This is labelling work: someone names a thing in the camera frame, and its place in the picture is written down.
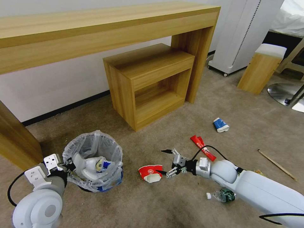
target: white bedsheet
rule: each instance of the white bedsheet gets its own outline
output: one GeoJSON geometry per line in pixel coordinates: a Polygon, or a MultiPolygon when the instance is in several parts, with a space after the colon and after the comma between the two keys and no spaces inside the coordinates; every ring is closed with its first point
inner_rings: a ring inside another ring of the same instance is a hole
{"type": "Polygon", "coordinates": [[[304,0],[285,0],[270,29],[304,37],[304,0]]]}

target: plastic bottle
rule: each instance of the plastic bottle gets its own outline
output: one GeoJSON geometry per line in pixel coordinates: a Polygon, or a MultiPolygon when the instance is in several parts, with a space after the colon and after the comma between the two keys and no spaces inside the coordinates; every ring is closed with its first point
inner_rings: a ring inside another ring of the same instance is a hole
{"type": "Polygon", "coordinates": [[[227,202],[235,200],[236,194],[227,188],[222,188],[221,190],[216,191],[213,194],[206,193],[206,196],[207,196],[207,199],[209,199],[209,200],[216,199],[222,203],[227,203],[227,202]]]}

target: metal base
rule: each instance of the metal base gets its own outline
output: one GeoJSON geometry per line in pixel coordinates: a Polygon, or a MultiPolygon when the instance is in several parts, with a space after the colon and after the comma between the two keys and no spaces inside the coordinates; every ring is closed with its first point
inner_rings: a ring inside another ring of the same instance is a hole
{"type": "MultiPolygon", "coordinates": [[[[285,99],[292,99],[300,88],[301,86],[293,84],[276,83],[270,85],[267,91],[274,100],[284,106],[289,107],[289,105],[285,103],[285,99]]],[[[304,98],[298,100],[298,102],[290,108],[299,112],[304,112],[304,98]]]]}

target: red snack wrapper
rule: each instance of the red snack wrapper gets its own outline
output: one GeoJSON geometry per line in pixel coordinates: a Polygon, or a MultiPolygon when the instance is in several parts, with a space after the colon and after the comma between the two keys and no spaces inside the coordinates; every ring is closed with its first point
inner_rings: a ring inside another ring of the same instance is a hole
{"type": "Polygon", "coordinates": [[[162,170],[162,165],[147,165],[138,169],[143,180],[153,183],[162,178],[162,174],[156,170],[162,170]]]}
{"type": "MultiPolygon", "coordinates": [[[[202,137],[196,137],[196,135],[194,135],[190,139],[197,145],[198,148],[202,148],[205,145],[202,137]]],[[[202,151],[211,161],[214,161],[216,159],[216,156],[214,156],[207,149],[204,148],[202,151]]]]}

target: wooden stick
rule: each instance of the wooden stick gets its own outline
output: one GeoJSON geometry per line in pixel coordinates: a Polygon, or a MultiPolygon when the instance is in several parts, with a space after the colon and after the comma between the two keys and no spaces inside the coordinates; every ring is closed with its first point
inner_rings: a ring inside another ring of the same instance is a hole
{"type": "Polygon", "coordinates": [[[288,176],[290,176],[295,181],[298,181],[290,172],[288,172],[286,169],[284,169],[279,163],[272,160],[270,157],[268,157],[266,154],[264,154],[260,149],[257,149],[258,152],[260,152],[261,155],[263,155],[265,158],[267,158],[269,161],[271,161],[273,164],[275,164],[280,170],[282,170],[284,173],[286,173],[288,176]]]}

